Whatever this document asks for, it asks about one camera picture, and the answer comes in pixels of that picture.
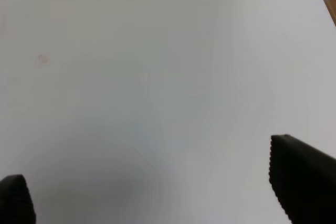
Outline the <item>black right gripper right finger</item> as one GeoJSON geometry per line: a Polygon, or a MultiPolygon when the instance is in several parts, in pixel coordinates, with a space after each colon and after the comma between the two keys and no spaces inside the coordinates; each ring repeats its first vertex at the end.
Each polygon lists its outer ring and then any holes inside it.
{"type": "Polygon", "coordinates": [[[291,223],[335,223],[335,158],[291,135],[273,135],[269,182],[291,223]]]}

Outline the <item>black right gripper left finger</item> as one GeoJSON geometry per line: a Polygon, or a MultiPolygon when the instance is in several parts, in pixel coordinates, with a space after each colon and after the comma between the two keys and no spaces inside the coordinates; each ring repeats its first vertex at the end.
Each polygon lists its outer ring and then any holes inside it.
{"type": "Polygon", "coordinates": [[[21,174],[1,180],[1,223],[36,223],[34,204],[21,174]]]}

